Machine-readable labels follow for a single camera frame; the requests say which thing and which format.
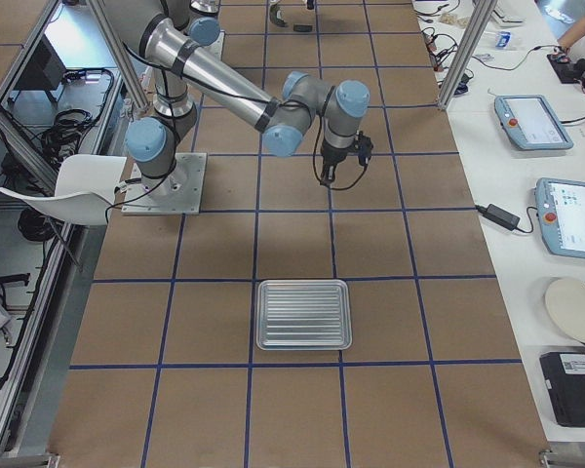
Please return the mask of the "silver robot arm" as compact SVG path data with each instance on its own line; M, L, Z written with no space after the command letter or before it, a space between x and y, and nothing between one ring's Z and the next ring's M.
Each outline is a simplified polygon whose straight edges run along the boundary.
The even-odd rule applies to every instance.
M227 108L256 131L270 154L293 155L313 123L322 135L315 148L323 164L314 170L319 183L331 188L338 164L356 154L362 168L371 160L372 143L360 129L369 103L368 87L357 80L338 85L293 71L281 97L272 97L221 59L207 52L190 32L211 14L174 1L106 1L103 8L121 43Z

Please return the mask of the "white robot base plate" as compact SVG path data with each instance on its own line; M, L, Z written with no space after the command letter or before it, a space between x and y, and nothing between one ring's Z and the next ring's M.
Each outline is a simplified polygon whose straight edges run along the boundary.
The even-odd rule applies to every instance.
M207 166L206 153L178 152L175 169L148 195L145 192L157 181L145 178L127 188L124 215L197 215Z

